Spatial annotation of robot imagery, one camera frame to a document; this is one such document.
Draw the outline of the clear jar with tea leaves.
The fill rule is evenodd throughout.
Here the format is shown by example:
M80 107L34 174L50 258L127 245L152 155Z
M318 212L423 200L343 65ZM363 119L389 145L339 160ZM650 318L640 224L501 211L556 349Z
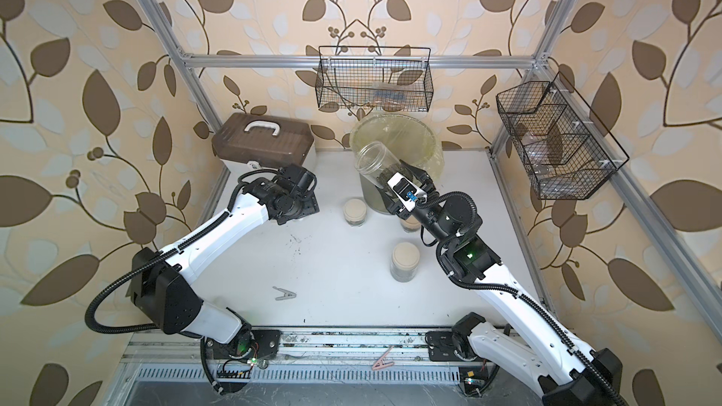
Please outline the clear jar with tea leaves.
M380 141L373 141L357 152L355 168L380 190L387 190L388 182L396 174L408 179L412 178L411 172Z

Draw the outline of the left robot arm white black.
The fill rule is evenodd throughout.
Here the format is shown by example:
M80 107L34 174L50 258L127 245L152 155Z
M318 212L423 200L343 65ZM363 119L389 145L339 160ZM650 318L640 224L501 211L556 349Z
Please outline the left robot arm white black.
M103 335L160 330L221 345L233 359L252 360L259 345L252 326L239 313L201 299L194 283L235 242L268 222L282 226L317 214L316 176L300 165L261 168L242 174L219 214L173 244L133 256L131 271L104 288L88 305L85 323ZM96 313L102 302L129 285L133 305L149 318L145 324L110 326Z

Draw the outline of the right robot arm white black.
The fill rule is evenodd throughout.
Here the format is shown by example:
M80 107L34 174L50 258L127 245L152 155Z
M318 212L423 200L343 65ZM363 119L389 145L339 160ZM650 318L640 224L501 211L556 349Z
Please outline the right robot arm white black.
M474 291L507 321L514 339L476 313L456 324L455 351L488 359L531 389L545 405L624 405L622 362L593 349L535 300L501 257L479 236L482 224L470 195L441 195L423 170L399 163L379 178L387 210L415 217L434 240L437 263L456 287Z

